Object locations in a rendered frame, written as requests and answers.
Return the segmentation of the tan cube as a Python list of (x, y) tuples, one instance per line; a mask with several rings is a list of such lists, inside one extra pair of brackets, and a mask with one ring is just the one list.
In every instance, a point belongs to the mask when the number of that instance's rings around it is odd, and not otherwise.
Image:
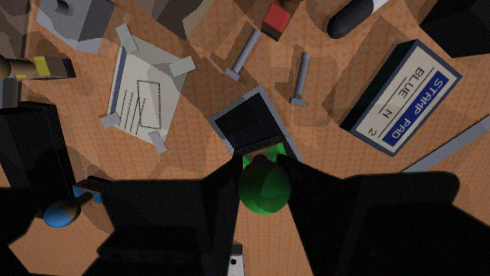
[(186, 41), (215, 0), (135, 0), (156, 22)]

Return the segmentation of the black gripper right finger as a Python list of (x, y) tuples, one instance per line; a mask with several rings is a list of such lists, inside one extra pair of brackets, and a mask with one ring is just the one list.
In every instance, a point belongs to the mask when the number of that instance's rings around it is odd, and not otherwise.
[(287, 201), (313, 276), (345, 276), (372, 205), (386, 203), (453, 203), (459, 178), (445, 171), (379, 173), (344, 179), (277, 154), (292, 190)]

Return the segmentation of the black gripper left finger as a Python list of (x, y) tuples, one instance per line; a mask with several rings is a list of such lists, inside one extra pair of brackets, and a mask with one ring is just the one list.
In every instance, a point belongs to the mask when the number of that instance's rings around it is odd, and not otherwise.
[(114, 230), (119, 225), (190, 226), (206, 276), (228, 276), (240, 198), (243, 156), (203, 179), (118, 179), (101, 189)]

